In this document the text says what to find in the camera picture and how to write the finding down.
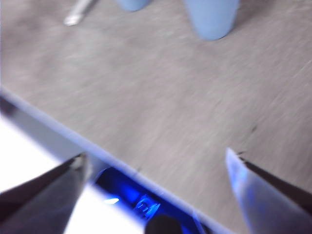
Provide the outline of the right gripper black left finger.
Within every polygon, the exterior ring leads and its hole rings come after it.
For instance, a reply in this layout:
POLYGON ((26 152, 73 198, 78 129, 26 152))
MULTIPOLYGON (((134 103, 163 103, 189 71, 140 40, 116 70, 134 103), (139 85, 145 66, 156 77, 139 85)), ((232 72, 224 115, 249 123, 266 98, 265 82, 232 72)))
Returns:
POLYGON ((62 234, 87 182, 81 153, 0 195, 2 234, 62 234))

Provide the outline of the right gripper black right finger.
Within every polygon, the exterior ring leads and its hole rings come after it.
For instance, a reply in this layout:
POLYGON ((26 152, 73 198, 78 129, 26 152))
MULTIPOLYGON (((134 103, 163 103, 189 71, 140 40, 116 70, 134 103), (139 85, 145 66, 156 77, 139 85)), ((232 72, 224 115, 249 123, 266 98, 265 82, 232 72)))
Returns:
POLYGON ((226 150, 233 194, 252 234, 310 234, 312 194, 226 150))

